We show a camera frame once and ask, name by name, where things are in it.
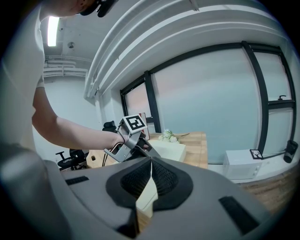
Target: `headset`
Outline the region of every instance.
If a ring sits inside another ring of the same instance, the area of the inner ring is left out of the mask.
[[[88,7],[85,11],[81,12],[82,16],[87,16],[94,12],[96,8],[100,5],[97,10],[98,17],[104,17],[112,7],[117,3],[118,0],[96,0],[90,7]]]

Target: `ceiling light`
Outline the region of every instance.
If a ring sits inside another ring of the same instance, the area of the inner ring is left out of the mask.
[[[57,27],[58,22],[60,18],[59,17],[49,17],[48,22],[48,46],[49,47],[55,47],[56,46],[56,35],[57,35]]]

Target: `sleeve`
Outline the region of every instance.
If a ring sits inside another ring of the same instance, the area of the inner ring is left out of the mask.
[[[37,83],[37,88],[44,88],[44,87],[45,87],[44,86],[44,77],[43,77],[43,75],[41,75],[41,77]]]

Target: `person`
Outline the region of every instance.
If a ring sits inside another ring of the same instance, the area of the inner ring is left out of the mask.
[[[1,141],[35,150],[33,125],[49,142],[70,149],[111,149],[124,142],[119,134],[89,129],[57,116],[44,88],[41,21],[49,16],[86,15],[97,6],[95,0],[45,0],[23,21],[1,60],[0,108],[5,114],[0,123]]]

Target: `wooden desk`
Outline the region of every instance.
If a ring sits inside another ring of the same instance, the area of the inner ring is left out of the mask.
[[[160,133],[150,134],[151,140],[158,140]],[[207,142],[206,134],[204,132],[192,132],[189,135],[179,138],[181,144],[186,145],[186,157],[184,158],[184,163],[197,166],[201,168],[208,168],[207,165]],[[97,168],[102,166],[104,152],[102,150],[90,150],[87,159],[87,165],[90,168]],[[106,160],[106,166],[115,164],[116,161],[108,156]]]

